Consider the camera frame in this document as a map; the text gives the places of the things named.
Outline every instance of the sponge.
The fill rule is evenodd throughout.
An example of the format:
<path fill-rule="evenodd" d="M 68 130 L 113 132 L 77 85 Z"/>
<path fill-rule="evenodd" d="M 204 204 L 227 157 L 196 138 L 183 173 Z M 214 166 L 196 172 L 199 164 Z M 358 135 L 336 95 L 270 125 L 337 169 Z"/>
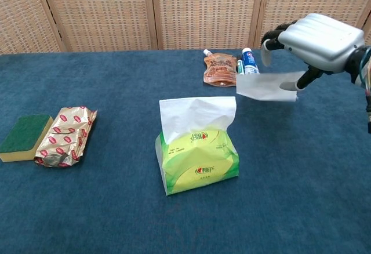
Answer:
<path fill-rule="evenodd" d="M 52 117 L 43 114 L 19 118 L 0 145 L 0 159 L 3 162 L 33 160 L 52 123 Z"/>

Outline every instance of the toothpaste tube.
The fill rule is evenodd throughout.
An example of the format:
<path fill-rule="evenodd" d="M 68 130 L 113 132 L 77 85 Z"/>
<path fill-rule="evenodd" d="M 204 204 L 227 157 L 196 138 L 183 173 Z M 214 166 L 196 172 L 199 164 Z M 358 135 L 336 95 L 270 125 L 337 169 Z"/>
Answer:
<path fill-rule="evenodd" d="M 243 68 L 243 61 L 242 60 L 237 61 L 237 73 L 239 75 L 244 75 L 245 74 L 245 69 Z"/>
<path fill-rule="evenodd" d="M 245 74 L 259 74 L 259 69 L 250 48 L 244 48 L 242 50 L 242 60 Z"/>

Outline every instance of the foil package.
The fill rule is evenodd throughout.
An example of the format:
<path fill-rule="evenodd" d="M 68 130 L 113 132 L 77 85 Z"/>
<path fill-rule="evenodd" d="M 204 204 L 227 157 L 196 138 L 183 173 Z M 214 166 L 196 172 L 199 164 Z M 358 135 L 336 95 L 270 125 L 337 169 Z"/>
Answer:
<path fill-rule="evenodd" d="M 35 163 L 46 167 L 76 164 L 86 146 L 97 111 L 85 106 L 62 108 L 36 150 Z"/>

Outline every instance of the table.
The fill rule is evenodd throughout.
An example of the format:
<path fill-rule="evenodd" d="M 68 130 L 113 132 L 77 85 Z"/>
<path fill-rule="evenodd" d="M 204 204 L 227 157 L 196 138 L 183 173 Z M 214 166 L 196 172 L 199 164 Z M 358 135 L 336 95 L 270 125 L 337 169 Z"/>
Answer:
<path fill-rule="evenodd" d="M 214 50 L 237 54 L 239 50 Z M 305 70 L 274 52 L 274 68 Z M 19 116 L 98 110 L 82 161 L 0 164 L 0 253 L 370 253 L 371 135 L 347 74 L 295 103 L 204 84 L 202 50 L 0 56 L 0 140 Z M 236 96 L 239 176 L 165 196 L 160 99 Z"/>

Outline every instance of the tissue box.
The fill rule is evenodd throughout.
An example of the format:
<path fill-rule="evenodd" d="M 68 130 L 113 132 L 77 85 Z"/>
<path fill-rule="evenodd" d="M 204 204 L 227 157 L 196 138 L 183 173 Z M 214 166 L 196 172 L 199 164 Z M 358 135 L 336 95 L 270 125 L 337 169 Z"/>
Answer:
<path fill-rule="evenodd" d="M 166 195 L 238 176 L 239 157 L 227 134 L 235 110 L 235 97 L 160 101 L 155 148 Z"/>

